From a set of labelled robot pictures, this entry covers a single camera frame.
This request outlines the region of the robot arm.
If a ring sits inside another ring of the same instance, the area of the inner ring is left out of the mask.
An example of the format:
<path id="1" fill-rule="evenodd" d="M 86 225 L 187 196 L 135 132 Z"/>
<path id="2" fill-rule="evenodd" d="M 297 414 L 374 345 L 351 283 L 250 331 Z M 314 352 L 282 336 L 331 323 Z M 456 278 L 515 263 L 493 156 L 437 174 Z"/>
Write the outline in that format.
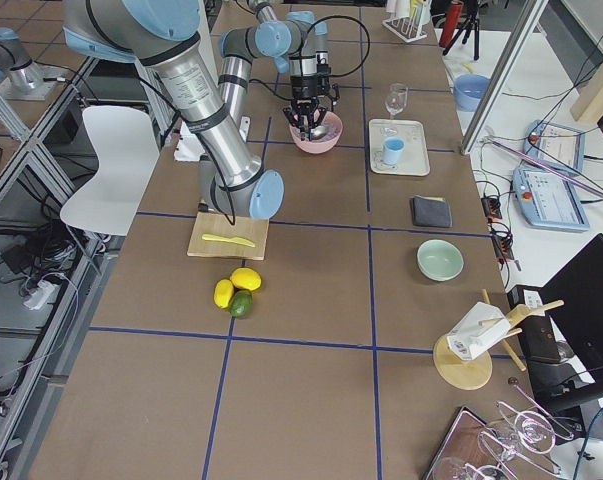
<path id="1" fill-rule="evenodd" d="M 196 1 L 67 1 L 67 45 L 86 56 L 140 62 L 157 75 L 188 130 L 205 150 L 199 189 L 207 206 L 228 218 L 270 219 L 284 197 L 282 176 L 265 168 L 243 140 L 238 122 L 255 59 L 271 57 L 288 74 L 292 99 L 283 110 L 301 139 L 325 132 L 327 110 L 336 100 L 329 83 L 327 29 L 309 11 L 276 17 L 268 1 L 252 1 L 258 20 L 229 31 L 220 41 L 219 77 L 204 63 L 201 34 L 207 27 Z"/>

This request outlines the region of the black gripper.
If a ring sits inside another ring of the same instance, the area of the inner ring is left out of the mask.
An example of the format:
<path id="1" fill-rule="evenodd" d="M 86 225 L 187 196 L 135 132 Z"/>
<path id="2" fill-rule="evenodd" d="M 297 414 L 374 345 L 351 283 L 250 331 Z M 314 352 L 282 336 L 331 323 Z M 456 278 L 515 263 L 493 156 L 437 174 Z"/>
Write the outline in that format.
<path id="1" fill-rule="evenodd" d="M 309 76 L 292 75 L 290 82 L 290 106 L 294 110 L 298 110 L 303 103 L 318 103 L 320 97 L 326 97 L 330 100 L 330 110 L 333 111 L 339 101 L 339 86 L 330 83 L 330 75 L 326 72 Z"/>

